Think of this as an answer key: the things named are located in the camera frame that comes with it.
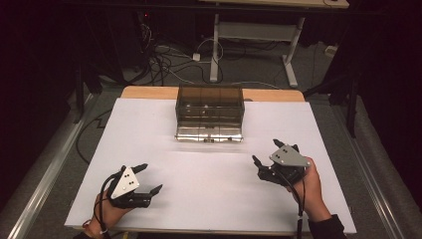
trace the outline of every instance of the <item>white surface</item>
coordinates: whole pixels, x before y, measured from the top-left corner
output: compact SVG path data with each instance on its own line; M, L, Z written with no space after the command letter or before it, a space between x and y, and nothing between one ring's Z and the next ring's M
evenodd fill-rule
M240 143L178 142L175 132L174 100L118 99L65 225L80 227L92 217L103 182L122 165L148 163L136 175L141 184L136 192L163 187L148 208L129 212L118 228L294 233L297 203L285 188L260 180L252 159L255 154L271 165L277 138L315 160L328 208L345 233L355 233L308 103L245 102Z

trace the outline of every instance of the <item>sleeve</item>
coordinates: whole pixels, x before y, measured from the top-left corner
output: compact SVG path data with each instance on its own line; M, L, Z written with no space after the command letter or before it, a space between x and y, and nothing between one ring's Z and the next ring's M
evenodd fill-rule
M315 239L345 239L343 233L344 226L337 215L332 215L328 220L321 222L311 222L308 220L311 233Z
M74 239L93 239L92 237L89 237L84 232L81 232L80 234L74 236Z

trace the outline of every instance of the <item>desk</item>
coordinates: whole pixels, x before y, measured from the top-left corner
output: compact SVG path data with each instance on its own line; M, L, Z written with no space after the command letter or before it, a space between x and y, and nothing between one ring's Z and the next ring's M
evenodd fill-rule
M217 5L222 3L235 4L255 4L271 6L289 6L302 8L340 8L348 7L345 0L201 0L204 2L214 2ZM214 20L214 44L213 59L211 61L210 82L218 82L218 40L222 38L241 38L269 41L287 41L291 42L289 52L283 55L283 65L285 66L287 77L291 88L298 87L295 72L292 67L292 58L304 26L305 18L299 18L297 25L274 25L274 24L253 24L238 22L220 22L219 14L215 15Z
M158 100L163 95L165 100ZM178 142L176 88L129 87L114 105L103 137L71 208L66 226L81 228L91 218L104 180L122 165L148 163L137 191L163 184L148 208L129 212L115 229L153 232L293 235L298 205L280 185L262 181L252 154L265 164L277 148L272 139L297 143L320 170L328 208L339 215L345 233L355 233L347 204L308 103L296 91L245 90L244 141ZM274 102L292 94L291 100ZM304 223L304 232L309 231Z

